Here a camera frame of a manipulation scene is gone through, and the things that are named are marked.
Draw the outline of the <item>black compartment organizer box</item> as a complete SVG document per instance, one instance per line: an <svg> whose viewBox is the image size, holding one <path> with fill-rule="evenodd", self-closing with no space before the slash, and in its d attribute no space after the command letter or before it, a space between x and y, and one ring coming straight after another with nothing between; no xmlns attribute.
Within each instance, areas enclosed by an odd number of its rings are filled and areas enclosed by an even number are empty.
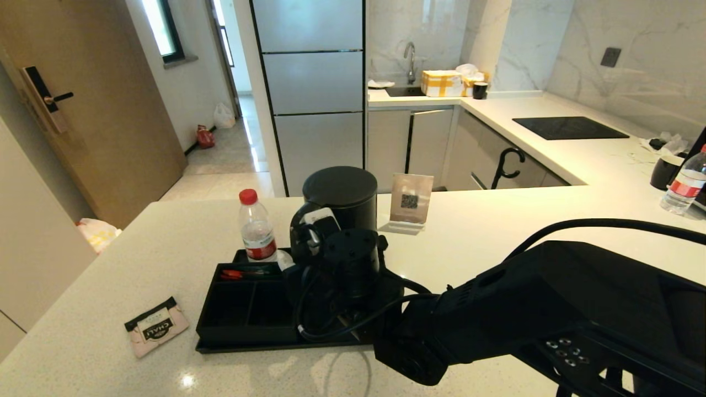
<svg viewBox="0 0 706 397"><path fill-rule="evenodd" d="M202 305L196 332L198 350L242 350L298 342L282 274L266 280L225 281L222 269L246 271L237 264L218 264Z"/></svg>

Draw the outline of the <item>crumpled clear plastic wrap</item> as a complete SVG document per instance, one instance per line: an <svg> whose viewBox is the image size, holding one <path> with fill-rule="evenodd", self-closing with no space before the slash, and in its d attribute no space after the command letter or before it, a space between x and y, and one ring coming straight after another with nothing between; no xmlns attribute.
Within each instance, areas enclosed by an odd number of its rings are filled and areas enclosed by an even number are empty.
<svg viewBox="0 0 706 397"><path fill-rule="evenodd" d="M688 148L689 142L681 134L662 132L653 138L639 138L640 145L656 155L678 155Z"/></svg>

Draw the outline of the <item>window with dark frame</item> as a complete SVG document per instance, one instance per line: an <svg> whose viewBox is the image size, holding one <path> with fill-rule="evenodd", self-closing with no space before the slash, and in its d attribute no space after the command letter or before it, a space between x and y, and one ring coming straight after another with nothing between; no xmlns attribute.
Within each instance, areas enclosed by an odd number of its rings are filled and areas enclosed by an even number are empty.
<svg viewBox="0 0 706 397"><path fill-rule="evenodd" d="M140 0L164 65L186 59L169 0Z"/></svg>

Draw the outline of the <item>pink CHALI tea bag packet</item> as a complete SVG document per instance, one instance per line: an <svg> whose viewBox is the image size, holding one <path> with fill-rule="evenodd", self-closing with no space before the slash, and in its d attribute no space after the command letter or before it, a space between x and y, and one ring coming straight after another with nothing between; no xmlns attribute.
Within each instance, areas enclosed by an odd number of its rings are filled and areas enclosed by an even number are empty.
<svg viewBox="0 0 706 397"><path fill-rule="evenodd" d="M171 341L190 326L174 297L124 323L131 349L140 359Z"/></svg>

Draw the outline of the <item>black induction cooktop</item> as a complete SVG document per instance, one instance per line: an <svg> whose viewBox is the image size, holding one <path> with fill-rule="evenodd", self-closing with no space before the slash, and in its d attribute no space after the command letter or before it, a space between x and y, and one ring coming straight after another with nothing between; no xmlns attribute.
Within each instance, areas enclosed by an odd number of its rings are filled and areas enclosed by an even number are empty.
<svg viewBox="0 0 706 397"><path fill-rule="evenodd" d="M515 118L514 122L548 141L629 137L585 116Z"/></svg>

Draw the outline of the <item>grey kitchen base cabinets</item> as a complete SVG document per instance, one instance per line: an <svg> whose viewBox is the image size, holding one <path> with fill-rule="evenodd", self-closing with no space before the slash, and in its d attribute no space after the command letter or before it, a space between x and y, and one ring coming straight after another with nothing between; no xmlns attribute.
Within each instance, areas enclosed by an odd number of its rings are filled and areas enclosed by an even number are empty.
<svg viewBox="0 0 706 397"><path fill-rule="evenodd" d="M380 193L391 192L395 173L432 175L434 191L491 189L499 156L509 147L519 149L459 106L381 108L368 114L366 168ZM521 174L501 179L497 189L566 185L525 155L522 164L514 153L507 156L505 171L520 169Z"/></svg>

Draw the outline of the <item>large yellow taped cardboard box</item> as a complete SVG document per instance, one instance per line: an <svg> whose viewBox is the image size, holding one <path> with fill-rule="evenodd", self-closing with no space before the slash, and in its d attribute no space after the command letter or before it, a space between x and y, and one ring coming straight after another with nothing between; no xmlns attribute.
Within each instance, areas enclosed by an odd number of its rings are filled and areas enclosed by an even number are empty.
<svg viewBox="0 0 706 397"><path fill-rule="evenodd" d="M425 70L421 75L421 90L432 98L463 97L466 86L461 73L453 70Z"/></svg>

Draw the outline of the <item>beige cabinet panel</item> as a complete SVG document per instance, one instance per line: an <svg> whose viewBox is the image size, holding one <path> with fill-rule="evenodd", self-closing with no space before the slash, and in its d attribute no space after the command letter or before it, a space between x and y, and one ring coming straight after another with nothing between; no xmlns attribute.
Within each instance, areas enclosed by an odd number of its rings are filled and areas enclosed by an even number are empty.
<svg viewBox="0 0 706 397"><path fill-rule="evenodd" d="M0 118L0 364L96 256Z"/></svg>

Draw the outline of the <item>brown wooden door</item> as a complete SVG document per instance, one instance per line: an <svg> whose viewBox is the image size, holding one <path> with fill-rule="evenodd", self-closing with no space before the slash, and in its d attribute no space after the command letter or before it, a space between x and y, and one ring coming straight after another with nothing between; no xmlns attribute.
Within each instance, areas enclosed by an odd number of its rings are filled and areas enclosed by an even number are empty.
<svg viewBox="0 0 706 397"><path fill-rule="evenodd" d="M0 60L98 219L125 229L182 176L186 157L126 0L0 0ZM53 132L20 69L35 66L69 132Z"/></svg>

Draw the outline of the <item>silver refrigerator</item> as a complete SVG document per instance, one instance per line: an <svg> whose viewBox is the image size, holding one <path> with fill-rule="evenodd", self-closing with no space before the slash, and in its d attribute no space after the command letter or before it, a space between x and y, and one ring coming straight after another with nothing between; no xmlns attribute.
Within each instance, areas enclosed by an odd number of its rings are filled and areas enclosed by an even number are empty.
<svg viewBox="0 0 706 397"><path fill-rule="evenodd" d="M365 0L250 0L285 192L364 166Z"/></svg>

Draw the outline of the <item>chrome faucet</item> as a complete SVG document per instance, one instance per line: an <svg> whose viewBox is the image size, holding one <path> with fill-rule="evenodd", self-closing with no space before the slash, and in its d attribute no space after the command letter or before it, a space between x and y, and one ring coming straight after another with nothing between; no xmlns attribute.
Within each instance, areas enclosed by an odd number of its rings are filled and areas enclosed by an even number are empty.
<svg viewBox="0 0 706 397"><path fill-rule="evenodd" d="M413 42L408 42L404 48L404 58L408 60L408 85L412 86L416 81L415 69L415 45Z"/></svg>

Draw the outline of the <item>water bottle on tray red cap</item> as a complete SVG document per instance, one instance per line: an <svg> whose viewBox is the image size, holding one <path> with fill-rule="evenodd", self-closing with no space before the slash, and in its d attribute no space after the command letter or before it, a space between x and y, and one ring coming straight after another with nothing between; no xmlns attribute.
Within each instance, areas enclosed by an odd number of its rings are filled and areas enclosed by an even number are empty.
<svg viewBox="0 0 706 397"><path fill-rule="evenodd" d="M274 261L277 244L274 227L255 189L244 189L238 195L239 231L245 254L251 262Z"/></svg>

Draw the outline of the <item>water bottle with red label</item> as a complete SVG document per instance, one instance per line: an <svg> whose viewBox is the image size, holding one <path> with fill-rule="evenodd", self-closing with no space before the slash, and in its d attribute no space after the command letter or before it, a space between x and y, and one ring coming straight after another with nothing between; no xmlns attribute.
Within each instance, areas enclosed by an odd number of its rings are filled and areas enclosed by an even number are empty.
<svg viewBox="0 0 706 397"><path fill-rule="evenodd" d="M706 185L706 143L699 152L686 159L666 193L660 207L669 213L684 214Z"/></svg>

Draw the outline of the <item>black electric kettle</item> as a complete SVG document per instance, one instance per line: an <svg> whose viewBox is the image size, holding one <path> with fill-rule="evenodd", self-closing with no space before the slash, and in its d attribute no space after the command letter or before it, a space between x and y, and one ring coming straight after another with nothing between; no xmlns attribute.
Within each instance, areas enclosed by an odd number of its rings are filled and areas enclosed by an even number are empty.
<svg viewBox="0 0 706 397"><path fill-rule="evenodd" d="M333 251L344 261L369 255L377 262L377 180L365 169L334 166L320 169L303 183L303 205L290 221L290 249L297 265L310 266L316 258ZM324 207L331 208L341 231L320 246L304 241L303 215Z"/></svg>

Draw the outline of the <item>white yellow plastic bag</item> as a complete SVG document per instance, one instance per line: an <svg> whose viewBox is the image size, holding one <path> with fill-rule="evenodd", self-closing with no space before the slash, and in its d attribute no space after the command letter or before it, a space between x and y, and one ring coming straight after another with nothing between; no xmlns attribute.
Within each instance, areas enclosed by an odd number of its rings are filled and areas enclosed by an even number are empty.
<svg viewBox="0 0 706 397"><path fill-rule="evenodd" d="M82 218L76 227L97 254L103 252L122 233L122 229L101 219Z"/></svg>

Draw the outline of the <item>black mug with white inside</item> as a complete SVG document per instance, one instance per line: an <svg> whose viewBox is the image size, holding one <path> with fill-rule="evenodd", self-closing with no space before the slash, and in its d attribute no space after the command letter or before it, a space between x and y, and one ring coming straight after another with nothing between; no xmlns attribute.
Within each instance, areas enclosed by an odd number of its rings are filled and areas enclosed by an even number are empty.
<svg viewBox="0 0 706 397"><path fill-rule="evenodd" d="M650 185L661 191L666 191L681 169L684 158L677 155L663 155L655 163L651 173Z"/></svg>

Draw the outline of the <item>acrylic QR code sign stand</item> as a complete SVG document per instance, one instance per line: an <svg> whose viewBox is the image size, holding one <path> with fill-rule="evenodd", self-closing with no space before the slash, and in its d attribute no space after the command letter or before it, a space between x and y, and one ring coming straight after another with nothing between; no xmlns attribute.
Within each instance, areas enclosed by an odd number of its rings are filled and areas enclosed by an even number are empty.
<svg viewBox="0 0 706 397"><path fill-rule="evenodd" d="M405 235L422 232L426 226L433 185L432 175L393 174L390 214L387 223L378 231Z"/></svg>

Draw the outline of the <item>black serving tray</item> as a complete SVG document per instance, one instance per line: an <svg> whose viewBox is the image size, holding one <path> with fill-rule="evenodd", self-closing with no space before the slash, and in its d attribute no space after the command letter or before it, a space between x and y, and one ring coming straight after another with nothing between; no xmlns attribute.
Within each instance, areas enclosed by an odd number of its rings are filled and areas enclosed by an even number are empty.
<svg viewBox="0 0 706 397"><path fill-rule="evenodd" d="M292 263L290 249L277 262L250 263L244 250L218 264L196 332L202 354L360 345L353 334L307 341L297 331L295 306L309 272Z"/></svg>

